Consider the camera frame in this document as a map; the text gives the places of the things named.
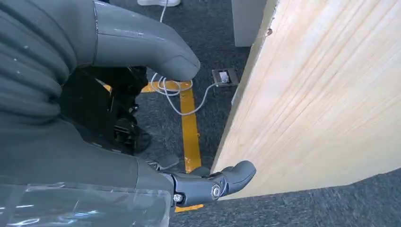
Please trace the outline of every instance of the white wire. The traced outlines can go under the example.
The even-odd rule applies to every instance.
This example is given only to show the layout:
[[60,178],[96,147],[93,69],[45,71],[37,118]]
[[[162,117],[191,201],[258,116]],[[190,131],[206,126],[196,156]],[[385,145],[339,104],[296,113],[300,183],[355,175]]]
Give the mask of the white wire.
[[[163,22],[163,17],[164,17],[164,13],[166,12],[167,4],[168,4],[168,0],[166,0],[166,3],[165,3],[164,8],[163,8],[162,15],[160,16],[160,22],[161,22],[161,23]],[[192,86],[193,86],[192,80],[190,80],[191,85],[190,85],[189,87],[187,87],[187,88],[181,89],[180,83],[173,81],[173,82],[178,86],[178,89],[168,89],[168,88],[166,87],[166,78],[160,76],[160,78],[159,78],[159,80],[158,80],[158,83],[157,83],[157,88],[156,88],[156,87],[153,85],[153,82],[154,82],[156,76],[157,76],[157,73],[155,73],[155,74],[153,75],[152,79],[150,80],[150,86],[152,86],[152,88],[153,88],[156,92],[158,92],[158,93],[160,93],[160,94],[162,94],[162,95],[165,95],[166,98],[167,98],[167,100],[168,100],[168,102],[170,103],[171,107],[177,112],[177,114],[179,114],[179,115],[181,115],[181,116],[191,115],[191,114],[194,114],[195,112],[197,112],[198,110],[200,110],[200,108],[201,108],[201,107],[203,106],[203,104],[205,103],[206,95],[208,94],[209,89],[210,89],[211,87],[213,87],[213,86],[216,86],[216,85],[220,84],[220,83],[214,83],[214,84],[210,85],[210,86],[206,89],[205,95],[203,96],[202,102],[200,103],[200,105],[198,106],[198,108],[196,108],[195,110],[193,110],[193,111],[191,111],[191,112],[188,112],[188,113],[181,113],[181,112],[178,111],[178,110],[176,109],[176,107],[174,106],[173,102],[172,102],[171,99],[170,99],[170,96],[177,96],[177,95],[180,94],[180,92],[191,89]]]
[[166,3],[164,4],[162,15],[160,16],[160,22],[161,23],[163,22],[164,13],[166,12],[167,4],[168,4],[168,0],[166,0]]

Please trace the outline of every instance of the yellow tape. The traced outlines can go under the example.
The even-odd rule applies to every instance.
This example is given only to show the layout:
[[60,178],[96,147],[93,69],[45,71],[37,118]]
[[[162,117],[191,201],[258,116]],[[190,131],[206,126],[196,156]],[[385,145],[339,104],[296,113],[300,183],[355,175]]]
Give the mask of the yellow tape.
[[[153,82],[153,86],[157,87],[158,82]],[[191,85],[190,82],[181,82],[181,89],[188,88]],[[178,86],[172,82],[166,82],[166,88],[168,89],[178,89]],[[143,93],[147,92],[155,92],[150,83],[142,89]],[[187,113],[195,110],[195,101],[193,99],[192,89],[182,91],[180,93],[180,103],[181,103],[181,112]],[[198,127],[196,124],[196,115],[191,114],[188,116],[182,116],[182,127],[183,127],[183,147],[184,147],[184,156],[185,156],[185,171],[187,173],[191,172],[195,168],[201,166],[201,153],[199,151],[199,139],[198,139]],[[188,211],[188,210],[197,210],[202,208],[203,204],[190,206],[190,207],[176,207],[176,212]]]

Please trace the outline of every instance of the wooden board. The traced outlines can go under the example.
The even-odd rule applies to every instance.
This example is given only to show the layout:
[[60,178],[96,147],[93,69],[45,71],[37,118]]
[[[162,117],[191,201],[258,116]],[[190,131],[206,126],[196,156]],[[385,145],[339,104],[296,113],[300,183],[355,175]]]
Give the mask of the wooden board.
[[274,17],[273,34],[251,51],[215,158],[214,171],[256,165],[229,198],[401,167],[401,0],[280,0]]

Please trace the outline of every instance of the screw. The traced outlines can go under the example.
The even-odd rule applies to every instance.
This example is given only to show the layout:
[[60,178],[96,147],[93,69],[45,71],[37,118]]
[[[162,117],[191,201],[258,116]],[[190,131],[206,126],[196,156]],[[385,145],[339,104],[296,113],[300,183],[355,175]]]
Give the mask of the screw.
[[180,194],[174,194],[173,199],[174,199],[175,202],[182,202],[184,197],[182,195],[180,195]]
[[212,186],[212,198],[216,200],[219,197],[220,197],[220,186],[218,184],[215,184]]

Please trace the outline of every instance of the plastic cover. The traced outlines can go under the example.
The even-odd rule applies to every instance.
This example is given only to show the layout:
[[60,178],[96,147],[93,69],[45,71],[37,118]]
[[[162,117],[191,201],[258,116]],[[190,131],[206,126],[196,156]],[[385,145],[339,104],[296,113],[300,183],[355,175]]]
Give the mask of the plastic cover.
[[0,226],[166,227],[170,202],[161,190],[0,183]]

